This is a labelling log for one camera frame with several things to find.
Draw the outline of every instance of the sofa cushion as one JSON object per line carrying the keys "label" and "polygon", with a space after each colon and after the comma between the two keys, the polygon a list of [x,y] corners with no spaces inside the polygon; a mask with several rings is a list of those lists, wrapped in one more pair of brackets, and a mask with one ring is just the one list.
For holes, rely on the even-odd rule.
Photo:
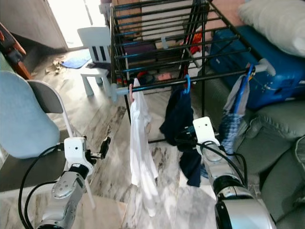
{"label": "sofa cushion", "polygon": [[304,229],[305,228],[305,206],[287,214],[276,224],[277,229]]}
{"label": "sofa cushion", "polygon": [[262,127],[284,139],[295,141],[305,135],[305,101],[289,101],[266,106],[255,113],[246,137],[255,137]]}
{"label": "sofa cushion", "polygon": [[305,180],[305,136],[301,137],[295,145],[294,156],[298,162],[300,173]]}
{"label": "sofa cushion", "polygon": [[293,145],[293,142],[283,139],[266,127],[262,127],[255,137],[241,140],[236,152],[245,157],[249,174],[265,171]]}
{"label": "sofa cushion", "polygon": [[294,207],[305,206],[305,187],[296,193],[294,200]]}
{"label": "sofa cushion", "polygon": [[292,149],[285,152],[269,173],[262,187],[261,197],[278,222],[295,208],[297,194],[304,188],[298,162]]}

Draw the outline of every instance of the dark blue cloth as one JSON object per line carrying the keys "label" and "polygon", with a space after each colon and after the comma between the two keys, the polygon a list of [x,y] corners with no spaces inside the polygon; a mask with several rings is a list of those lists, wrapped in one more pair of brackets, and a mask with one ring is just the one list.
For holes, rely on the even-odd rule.
{"label": "dark blue cloth", "polygon": [[160,127],[166,141],[172,146],[176,146],[175,137],[186,126],[193,125],[193,110],[191,107],[190,94],[181,95],[183,87],[176,88],[166,107],[165,121]]}
{"label": "dark blue cloth", "polygon": [[[166,107],[165,121],[160,127],[166,141],[176,146],[178,143],[175,137],[184,130],[186,126],[193,125],[193,110],[191,107],[190,94],[182,94],[183,87],[176,88]],[[185,144],[178,146],[183,151],[180,158],[180,168],[188,178],[187,184],[190,186],[200,186],[201,156],[193,146],[187,147]]]}
{"label": "dark blue cloth", "polygon": [[65,62],[61,63],[62,66],[66,68],[81,68],[86,62],[91,59],[90,52],[88,49],[83,49],[76,51],[73,57],[67,59]]}
{"label": "dark blue cloth", "polygon": [[206,171],[204,164],[200,165],[200,175],[207,179],[209,178],[208,172]]}

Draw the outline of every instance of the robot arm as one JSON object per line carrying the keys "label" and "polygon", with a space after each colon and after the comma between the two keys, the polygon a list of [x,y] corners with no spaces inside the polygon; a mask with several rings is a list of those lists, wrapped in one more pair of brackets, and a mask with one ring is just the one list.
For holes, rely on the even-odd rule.
{"label": "robot arm", "polygon": [[65,157],[70,166],[51,191],[51,199],[37,229],[70,229],[76,208],[85,189],[85,179],[93,171],[94,158],[104,159],[110,138],[106,138],[100,152],[90,154],[84,137],[71,137],[64,141]]}
{"label": "robot arm", "polygon": [[218,229],[276,229],[265,206],[244,187],[228,162],[213,150],[220,150],[208,117],[193,122],[210,184],[216,195],[216,224]]}

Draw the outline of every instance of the gray sofa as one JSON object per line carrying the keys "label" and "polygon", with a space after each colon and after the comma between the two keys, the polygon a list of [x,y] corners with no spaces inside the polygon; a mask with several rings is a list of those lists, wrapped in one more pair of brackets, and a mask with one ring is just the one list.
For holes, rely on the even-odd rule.
{"label": "gray sofa", "polygon": [[[201,97],[200,83],[194,90]],[[216,129],[229,92],[221,79],[205,82],[205,111]],[[261,197],[279,229],[305,229],[303,136],[305,101],[289,101],[247,110],[234,143],[235,152],[247,161],[249,176],[256,178],[252,181],[260,183]],[[303,201],[296,203],[297,196]]]}

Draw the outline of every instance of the white cloth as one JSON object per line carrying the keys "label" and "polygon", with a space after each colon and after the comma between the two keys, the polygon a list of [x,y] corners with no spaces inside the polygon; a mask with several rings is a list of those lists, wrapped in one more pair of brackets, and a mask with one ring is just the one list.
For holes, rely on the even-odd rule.
{"label": "white cloth", "polygon": [[238,14],[282,51],[305,57],[305,1],[252,0]]}
{"label": "white cloth", "polygon": [[[200,52],[196,52],[195,54],[193,54],[194,58],[201,57],[201,56],[202,56],[202,50]],[[199,66],[202,66],[202,59],[196,60],[196,62]],[[191,78],[197,77],[200,70],[201,70],[201,67],[196,68],[196,64],[194,62],[191,62],[189,65],[189,69],[188,69],[189,76]]]}
{"label": "white cloth", "polygon": [[[133,86],[140,86],[134,79]],[[152,217],[156,214],[155,202],[159,200],[155,178],[158,177],[156,166],[147,140],[146,126],[151,121],[143,92],[132,94],[134,102],[130,107],[130,168],[132,184],[141,189],[144,207]]]}

